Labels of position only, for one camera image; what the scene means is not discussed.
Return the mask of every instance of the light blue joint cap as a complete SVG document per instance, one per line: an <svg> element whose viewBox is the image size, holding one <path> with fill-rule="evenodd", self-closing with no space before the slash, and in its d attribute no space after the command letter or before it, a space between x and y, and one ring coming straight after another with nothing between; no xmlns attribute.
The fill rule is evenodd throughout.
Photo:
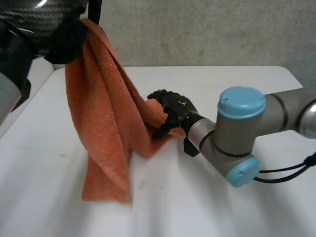
<svg viewBox="0 0 316 237"><path fill-rule="evenodd" d="M253 180L261 170L261 162L256 157L251 157L235 166L225 177L235 188Z"/></svg>
<svg viewBox="0 0 316 237"><path fill-rule="evenodd" d="M229 119L249 119L264 111L266 97L252 87L235 86L224 90L218 102L218 112Z"/></svg>

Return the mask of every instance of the gray wall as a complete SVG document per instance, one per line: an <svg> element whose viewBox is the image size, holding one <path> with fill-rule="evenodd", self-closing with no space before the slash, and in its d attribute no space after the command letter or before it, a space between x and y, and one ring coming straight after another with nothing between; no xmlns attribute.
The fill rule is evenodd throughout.
<svg viewBox="0 0 316 237"><path fill-rule="evenodd" d="M125 66L279 65L316 86L316 0L103 0Z"/></svg>

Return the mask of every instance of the white table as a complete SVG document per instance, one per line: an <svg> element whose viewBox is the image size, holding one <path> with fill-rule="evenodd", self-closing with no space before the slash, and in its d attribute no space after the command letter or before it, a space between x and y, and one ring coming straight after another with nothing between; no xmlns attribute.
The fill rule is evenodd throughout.
<svg viewBox="0 0 316 237"><path fill-rule="evenodd" d="M216 119L220 93L301 87L281 67L127 68L142 96L159 88L189 97ZM302 162L315 140L289 131L256 140L266 169ZM154 157L133 155L133 204L83 202L87 153L71 121L64 70L55 71L0 140L0 237L314 237L316 170L283 184L233 188L201 156L171 139ZM267 178L278 175L266 175Z"/></svg>

